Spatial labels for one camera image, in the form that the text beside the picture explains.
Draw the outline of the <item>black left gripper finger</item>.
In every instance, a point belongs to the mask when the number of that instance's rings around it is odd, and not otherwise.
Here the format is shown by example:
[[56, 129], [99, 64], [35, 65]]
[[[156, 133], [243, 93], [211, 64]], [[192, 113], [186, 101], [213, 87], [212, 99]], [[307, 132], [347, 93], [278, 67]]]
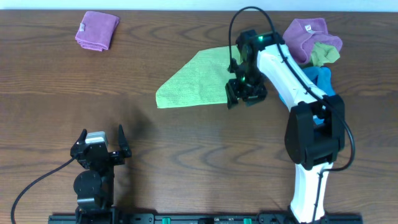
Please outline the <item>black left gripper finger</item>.
[[84, 144], [85, 143], [85, 139], [86, 139], [86, 135], [87, 135], [87, 130], [83, 129], [83, 131], [81, 132], [79, 138], [77, 139], [77, 144]]
[[119, 148], [122, 152], [129, 151], [129, 144], [125, 137], [123, 126], [121, 124], [119, 125], [119, 128], [118, 128], [118, 144], [119, 144]]

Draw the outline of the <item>green microfiber cloth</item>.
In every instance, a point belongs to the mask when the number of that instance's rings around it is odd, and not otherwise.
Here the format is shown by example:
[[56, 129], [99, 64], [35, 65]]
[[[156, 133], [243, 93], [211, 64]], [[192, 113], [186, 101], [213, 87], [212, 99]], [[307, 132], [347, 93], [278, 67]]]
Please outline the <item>green microfiber cloth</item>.
[[158, 108], [182, 108], [227, 103], [225, 85], [229, 73], [229, 47], [198, 51], [156, 92]]

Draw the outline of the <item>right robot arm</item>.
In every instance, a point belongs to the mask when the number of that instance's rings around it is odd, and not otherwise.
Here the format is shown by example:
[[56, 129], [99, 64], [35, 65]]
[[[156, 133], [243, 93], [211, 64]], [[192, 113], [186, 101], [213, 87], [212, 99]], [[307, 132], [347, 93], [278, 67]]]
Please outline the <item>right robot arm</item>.
[[242, 32], [236, 40], [239, 60], [231, 59], [228, 71], [236, 76], [226, 86], [227, 106], [243, 100], [247, 105], [264, 101], [265, 81], [270, 81], [289, 110], [285, 148], [295, 163], [295, 191], [290, 203], [297, 223], [326, 223], [323, 198], [326, 169], [331, 169], [345, 144], [338, 116], [327, 111], [326, 99], [343, 115], [345, 106], [316, 86], [297, 65], [279, 34]]

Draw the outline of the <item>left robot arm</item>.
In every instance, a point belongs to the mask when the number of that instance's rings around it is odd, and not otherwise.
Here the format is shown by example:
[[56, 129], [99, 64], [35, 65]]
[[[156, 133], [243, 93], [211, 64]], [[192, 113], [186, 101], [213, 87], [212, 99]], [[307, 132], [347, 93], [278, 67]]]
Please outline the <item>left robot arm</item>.
[[122, 223], [121, 212], [114, 204], [114, 167], [125, 164], [132, 156], [121, 125], [118, 127], [119, 150], [109, 152], [105, 132], [83, 130], [70, 149], [70, 155], [85, 170], [80, 173], [73, 189], [77, 195], [77, 223]]

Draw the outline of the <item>crumpled purple cloth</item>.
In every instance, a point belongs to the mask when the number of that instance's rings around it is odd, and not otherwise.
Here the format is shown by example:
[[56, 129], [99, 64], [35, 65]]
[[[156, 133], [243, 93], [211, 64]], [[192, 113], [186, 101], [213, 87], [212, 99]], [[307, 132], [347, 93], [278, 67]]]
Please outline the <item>crumpled purple cloth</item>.
[[294, 19], [282, 38], [291, 56], [301, 65], [309, 63], [316, 42], [334, 46], [337, 51], [340, 51], [343, 46], [343, 41], [338, 36], [329, 34], [326, 20], [321, 17]]

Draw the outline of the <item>blue microfiber cloth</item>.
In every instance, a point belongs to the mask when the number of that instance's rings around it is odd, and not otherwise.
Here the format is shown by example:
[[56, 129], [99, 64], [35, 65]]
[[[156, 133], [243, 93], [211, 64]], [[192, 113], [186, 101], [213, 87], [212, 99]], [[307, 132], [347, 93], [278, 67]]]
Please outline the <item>blue microfiber cloth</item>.
[[[323, 91], [328, 96], [336, 95], [332, 84], [331, 84], [331, 70], [327, 67], [307, 67], [304, 69], [296, 69], [297, 75], [301, 81], [309, 81], [311, 85], [315, 85], [316, 88]], [[299, 94], [297, 96], [292, 96], [292, 101], [289, 101], [288, 104], [285, 102], [285, 98], [283, 95], [279, 93], [279, 98], [283, 102], [283, 104], [288, 107], [290, 110], [290, 105], [295, 100], [302, 100], [307, 99], [308, 97], [311, 98], [310, 94], [306, 92], [307, 84], [304, 83], [302, 85], [298, 82], [298, 91]]]

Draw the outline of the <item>crumpled olive green cloth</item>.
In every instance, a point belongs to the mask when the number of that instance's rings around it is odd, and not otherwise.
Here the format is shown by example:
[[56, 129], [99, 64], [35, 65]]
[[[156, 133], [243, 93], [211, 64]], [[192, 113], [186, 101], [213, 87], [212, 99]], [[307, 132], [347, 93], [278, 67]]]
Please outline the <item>crumpled olive green cloth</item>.
[[340, 53], [335, 46], [316, 42], [310, 55], [310, 63], [322, 67], [326, 63], [335, 63], [339, 58]]

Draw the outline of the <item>folded purple cloth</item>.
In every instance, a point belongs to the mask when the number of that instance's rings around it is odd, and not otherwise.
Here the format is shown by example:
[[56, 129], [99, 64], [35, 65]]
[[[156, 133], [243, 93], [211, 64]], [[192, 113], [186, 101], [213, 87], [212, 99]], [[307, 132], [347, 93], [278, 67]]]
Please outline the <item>folded purple cloth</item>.
[[75, 40], [84, 49], [108, 50], [119, 17], [103, 12], [87, 11], [83, 16]]

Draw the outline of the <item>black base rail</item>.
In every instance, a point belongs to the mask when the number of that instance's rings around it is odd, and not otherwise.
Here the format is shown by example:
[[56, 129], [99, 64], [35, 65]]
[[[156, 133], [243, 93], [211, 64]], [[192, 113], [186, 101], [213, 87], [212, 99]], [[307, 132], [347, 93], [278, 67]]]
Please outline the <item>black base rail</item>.
[[115, 216], [51, 215], [48, 224], [117, 223], [117, 224], [289, 224], [298, 221], [283, 213], [259, 215], [153, 215], [131, 213]]

